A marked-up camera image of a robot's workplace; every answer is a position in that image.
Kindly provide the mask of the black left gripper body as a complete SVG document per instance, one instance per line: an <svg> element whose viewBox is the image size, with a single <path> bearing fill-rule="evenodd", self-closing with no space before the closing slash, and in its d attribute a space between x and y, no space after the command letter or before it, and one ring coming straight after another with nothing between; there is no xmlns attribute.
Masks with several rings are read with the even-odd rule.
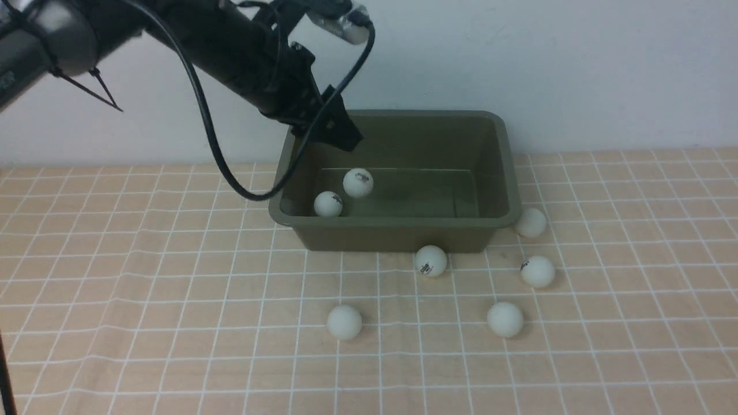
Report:
<svg viewBox="0 0 738 415"><path fill-rule="evenodd" d="M261 115L293 128L307 128L329 99L332 86L321 90L312 74L315 55L298 42L283 49L275 66L276 78L257 91L255 106Z"/></svg>

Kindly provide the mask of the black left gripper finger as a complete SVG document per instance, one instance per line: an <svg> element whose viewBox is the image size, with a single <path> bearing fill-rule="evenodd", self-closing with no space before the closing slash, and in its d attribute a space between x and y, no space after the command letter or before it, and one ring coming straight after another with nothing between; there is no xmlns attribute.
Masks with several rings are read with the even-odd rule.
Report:
<svg viewBox="0 0 738 415"><path fill-rule="evenodd" d="M351 120L344 102L335 87L322 92L323 103L315 120L314 142L330 145L343 152L353 152L363 136Z"/></svg>
<svg viewBox="0 0 738 415"><path fill-rule="evenodd" d="M314 139L317 122L299 123L291 126L291 134L297 139Z"/></svg>

